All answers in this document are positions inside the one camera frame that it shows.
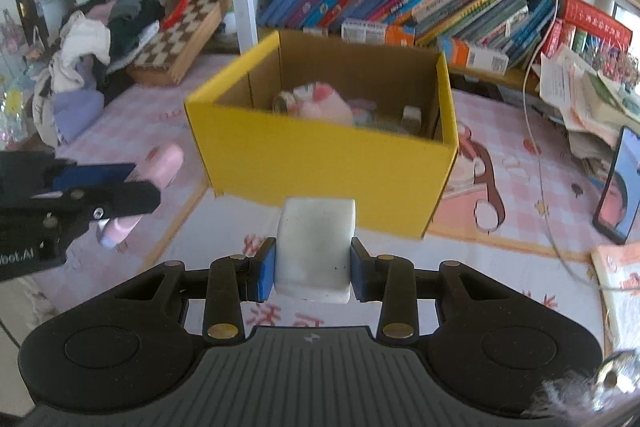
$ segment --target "smartphone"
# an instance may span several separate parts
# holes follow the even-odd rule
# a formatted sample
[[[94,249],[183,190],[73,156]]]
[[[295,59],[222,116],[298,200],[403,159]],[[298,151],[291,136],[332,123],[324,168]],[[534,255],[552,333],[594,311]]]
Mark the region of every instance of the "smartphone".
[[[640,136],[623,127],[593,226],[617,245],[624,245],[640,203]]]

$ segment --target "chessboard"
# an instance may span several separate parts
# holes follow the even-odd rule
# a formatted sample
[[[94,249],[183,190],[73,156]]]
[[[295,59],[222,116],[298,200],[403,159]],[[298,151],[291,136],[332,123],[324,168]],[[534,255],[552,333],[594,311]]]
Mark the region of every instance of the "chessboard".
[[[230,6],[231,0],[190,0],[182,18],[144,47],[129,74],[140,84],[180,84]]]

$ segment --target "green book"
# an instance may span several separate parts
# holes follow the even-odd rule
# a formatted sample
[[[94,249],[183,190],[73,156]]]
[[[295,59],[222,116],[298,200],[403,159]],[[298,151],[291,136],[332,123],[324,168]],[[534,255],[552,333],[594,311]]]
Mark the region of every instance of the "green book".
[[[577,29],[575,31],[574,44],[572,44],[571,49],[578,55],[584,51],[584,47],[587,43],[587,36],[589,34],[581,29]]]

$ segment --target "gold screw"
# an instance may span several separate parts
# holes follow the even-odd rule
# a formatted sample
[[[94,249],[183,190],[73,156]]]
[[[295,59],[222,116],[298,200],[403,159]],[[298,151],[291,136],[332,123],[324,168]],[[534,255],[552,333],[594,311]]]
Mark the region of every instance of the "gold screw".
[[[402,322],[392,322],[382,328],[382,332],[390,339],[408,339],[414,334],[414,328]]]
[[[239,333],[238,328],[233,324],[220,323],[214,324],[207,330],[207,334],[212,339],[224,341],[234,338]]]

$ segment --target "screw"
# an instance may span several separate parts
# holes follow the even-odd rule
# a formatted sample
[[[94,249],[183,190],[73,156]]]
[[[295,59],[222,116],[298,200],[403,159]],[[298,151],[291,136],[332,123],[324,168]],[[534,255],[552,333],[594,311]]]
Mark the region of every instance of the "screw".
[[[217,339],[219,341],[232,339],[238,333],[238,328],[236,328],[233,324],[227,323],[214,324],[207,330],[207,334],[212,339]]]
[[[58,218],[56,216],[45,217],[42,220],[42,224],[45,229],[55,229],[58,225]]]
[[[392,322],[382,328],[382,332],[390,339],[408,339],[414,334],[414,328],[402,322]]]

